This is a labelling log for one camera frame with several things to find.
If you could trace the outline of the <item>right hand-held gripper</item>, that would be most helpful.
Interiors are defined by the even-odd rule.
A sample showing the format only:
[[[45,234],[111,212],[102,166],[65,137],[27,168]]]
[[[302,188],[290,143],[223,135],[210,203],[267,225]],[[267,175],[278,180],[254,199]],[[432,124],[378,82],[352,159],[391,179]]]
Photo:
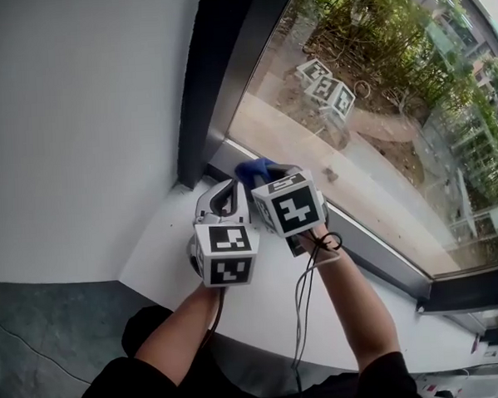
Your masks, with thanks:
[[[253,200],[264,225],[283,238],[294,258],[305,253],[297,235],[326,221],[324,197],[310,171],[297,165],[270,164],[270,183],[254,176]]]

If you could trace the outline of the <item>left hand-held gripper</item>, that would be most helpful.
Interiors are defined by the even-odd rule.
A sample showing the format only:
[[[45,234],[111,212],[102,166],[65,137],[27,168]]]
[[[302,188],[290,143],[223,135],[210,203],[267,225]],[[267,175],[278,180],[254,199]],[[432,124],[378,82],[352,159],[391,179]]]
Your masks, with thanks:
[[[203,217],[194,225],[188,258],[203,284],[248,285],[259,253],[260,234],[251,224],[234,221],[250,220],[244,185],[236,179],[215,184],[198,198],[195,215]]]

